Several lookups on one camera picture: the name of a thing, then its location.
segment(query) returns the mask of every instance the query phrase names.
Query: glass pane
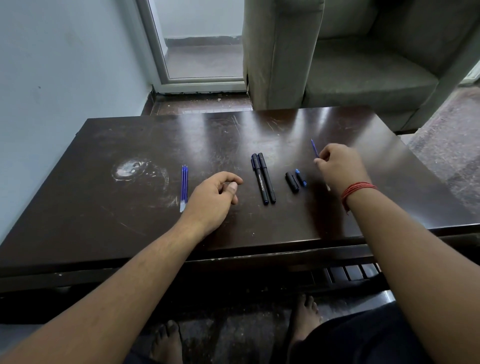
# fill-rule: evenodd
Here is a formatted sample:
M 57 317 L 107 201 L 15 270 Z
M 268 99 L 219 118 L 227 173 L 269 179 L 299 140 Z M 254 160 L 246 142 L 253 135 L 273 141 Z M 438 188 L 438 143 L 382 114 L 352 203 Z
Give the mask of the glass pane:
M 242 76 L 243 0 L 153 1 L 169 78 Z

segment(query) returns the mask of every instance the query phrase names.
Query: person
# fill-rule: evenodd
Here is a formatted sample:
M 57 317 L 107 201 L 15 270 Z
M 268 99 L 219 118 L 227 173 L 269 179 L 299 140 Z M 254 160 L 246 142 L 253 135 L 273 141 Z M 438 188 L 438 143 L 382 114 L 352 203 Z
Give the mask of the person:
M 371 182 L 359 154 L 329 144 L 314 161 L 341 195 Z M 220 172 L 198 185 L 178 222 L 82 300 L 5 353 L 2 364 L 179 364 L 178 325 L 156 336 L 150 359 L 129 349 L 193 248 L 218 228 L 242 179 Z M 312 297 L 292 313 L 289 360 L 332 363 L 477 363 L 480 267 L 443 243 L 380 191 L 347 197 L 361 231 L 396 297 L 396 305 L 320 325 Z

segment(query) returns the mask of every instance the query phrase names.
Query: dark pants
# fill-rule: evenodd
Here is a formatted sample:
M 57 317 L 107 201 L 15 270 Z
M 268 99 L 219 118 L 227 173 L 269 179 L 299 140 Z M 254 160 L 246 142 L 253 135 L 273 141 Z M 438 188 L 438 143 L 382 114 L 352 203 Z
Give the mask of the dark pants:
M 124 364 L 154 361 L 130 353 Z M 317 327 L 291 351 L 290 364 L 433 363 L 396 303 L 334 318 Z

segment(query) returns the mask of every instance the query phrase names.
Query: forearm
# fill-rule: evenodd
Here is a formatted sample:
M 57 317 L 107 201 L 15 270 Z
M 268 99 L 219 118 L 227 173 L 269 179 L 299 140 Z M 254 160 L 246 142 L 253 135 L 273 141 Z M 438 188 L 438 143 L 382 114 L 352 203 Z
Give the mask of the forearm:
M 348 206 L 425 349 L 438 363 L 476 359 L 480 267 L 374 189 Z
M 200 239 L 175 226 L 1 362 L 121 363 Z

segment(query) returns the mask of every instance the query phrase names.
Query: wooden table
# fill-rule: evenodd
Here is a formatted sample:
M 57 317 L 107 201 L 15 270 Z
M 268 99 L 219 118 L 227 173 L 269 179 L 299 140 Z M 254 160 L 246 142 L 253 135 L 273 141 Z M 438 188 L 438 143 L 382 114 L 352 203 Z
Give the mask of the wooden table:
M 373 261 L 313 164 L 311 138 L 319 151 L 332 142 L 357 148 L 379 189 L 438 236 L 480 232 L 367 107 L 88 119 L 0 246 L 0 291 L 106 278 L 177 221 L 182 164 L 189 194 L 221 170 L 244 180 L 240 203 L 186 267 Z M 259 152 L 274 205 L 262 204 L 252 170 Z M 295 168 L 308 183 L 298 194 L 285 181 Z

